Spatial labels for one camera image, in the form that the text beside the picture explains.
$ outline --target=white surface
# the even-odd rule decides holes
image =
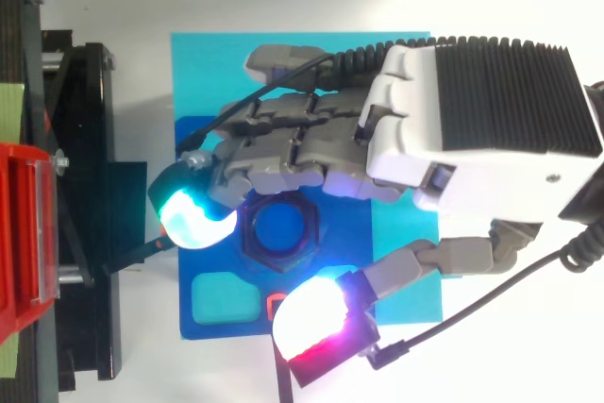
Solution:
[[[149,178],[173,159],[169,32],[175,30],[429,30],[498,35],[571,47],[581,78],[604,78],[596,18],[601,0],[46,0],[42,23],[70,27],[116,56],[117,156],[149,160]],[[149,217],[148,236],[157,233]],[[579,226],[544,227],[519,266],[560,246]],[[64,403],[275,403],[268,337],[183,342],[176,260],[157,257],[120,275],[124,369],[113,382],[76,377]],[[503,277],[444,282],[445,315]],[[581,276],[558,264],[379,373],[353,360],[296,402],[601,402],[604,265]],[[384,342],[418,327],[382,330]]]
[[[490,149],[443,151],[434,49],[394,46],[388,52],[359,120],[364,126],[372,106],[393,113],[377,123],[369,142],[367,174],[418,187],[432,164],[448,164],[455,172],[441,193],[415,191],[418,208],[528,223],[557,217],[602,165],[604,154],[590,158]],[[597,125],[587,94],[584,102]],[[599,131],[597,135],[602,142]],[[552,175],[560,180],[548,181]]]

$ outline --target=black cable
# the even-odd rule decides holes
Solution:
[[[457,325],[461,320],[464,320],[472,313],[486,306],[488,303],[496,299],[498,296],[507,292],[516,283],[530,276],[534,272],[540,270],[547,264],[560,259],[562,265],[573,273],[582,273],[596,261],[604,257],[604,219],[599,220],[588,226],[585,231],[582,231],[576,238],[572,239],[567,245],[560,250],[546,255],[540,260],[535,261],[530,266],[510,277],[495,289],[488,292],[478,301],[470,304],[462,311],[444,320],[441,324],[428,329],[426,332],[409,339],[401,340],[395,344],[389,344],[385,348],[376,349],[367,358],[372,366],[377,370],[398,358],[407,354],[411,348],[431,339],[435,335]]]
[[[518,274],[510,277],[508,280],[503,282],[501,285],[495,287],[493,290],[488,292],[478,301],[470,304],[465,309],[458,311],[456,314],[444,320],[441,324],[428,329],[426,332],[422,332],[421,334],[409,339],[405,342],[407,348],[413,348],[414,346],[418,346],[420,343],[425,342],[428,339],[431,339],[437,334],[440,334],[444,330],[457,325],[461,320],[464,320],[472,313],[475,313],[479,309],[482,309],[488,303],[493,301],[498,296],[501,296],[503,293],[507,292],[511,287],[513,287],[516,283],[524,280],[526,277],[530,276],[536,271],[539,271],[544,266],[548,265],[552,261],[555,261],[561,257],[560,251],[553,252],[549,255],[546,255],[540,260],[535,261],[533,264],[527,266],[525,269],[520,271]]]
[[[194,133],[187,136],[182,140],[181,143],[176,147],[176,154],[180,156],[181,153],[185,151],[197,150],[203,144],[204,140],[206,140],[206,136],[214,130],[216,127],[221,125],[225,120],[233,116],[235,113],[239,112],[241,109],[244,109],[248,105],[255,102],[261,96],[271,92],[272,90],[278,88],[283,85],[285,82],[293,79],[294,77],[300,76],[302,73],[308,71],[315,66],[320,65],[324,61],[333,59],[333,54],[324,54],[322,56],[317,57],[316,59],[312,59],[304,63],[303,65],[298,66],[294,70],[291,70],[289,73],[284,76],[274,80],[270,84],[265,85],[259,90],[256,90],[252,94],[246,96],[244,99],[236,103],[234,106],[231,106],[229,109],[225,110],[223,113],[214,118],[210,123],[205,125],[204,127],[197,129]]]
[[[501,285],[496,287],[495,289],[488,292],[478,301],[470,304],[468,307],[463,309],[462,311],[457,312],[455,315],[447,318],[439,325],[428,329],[426,332],[422,332],[421,334],[409,339],[409,340],[401,340],[394,344],[389,344],[385,348],[379,349],[377,348],[373,355],[368,356],[367,359],[371,362],[371,365],[374,369],[378,370],[389,363],[396,361],[398,358],[407,354],[411,348],[414,346],[418,346],[419,344],[425,342],[426,340],[431,339],[435,335],[440,334],[441,332],[449,329],[457,325],[461,320],[464,320],[471,314],[475,313],[479,309],[482,309],[488,303],[493,301],[495,298],[500,296],[501,294],[507,292],[511,287],[513,287],[516,283],[520,282],[524,278],[530,276],[535,271],[540,270],[547,264],[555,261],[561,257],[561,252],[557,251],[552,254],[549,254],[543,257],[540,260],[535,261],[532,265],[526,267],[518,274],[510,277],[508,280],[503,282]]]
[[[136,263],[142,263],[155,254],[174,247],[174,242],[167,236],[160,236],[153,241],[140,245],[139,247],[129,250],[124,254],[119,254],[113,257],[110,261],[103,263],[101,269],[106,276],[122,271],[128,266]]]

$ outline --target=coiled cable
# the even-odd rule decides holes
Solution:
[[[571,273],[583,273],[604,257],[604,220],[591,224],[560,249],[560,261]]]

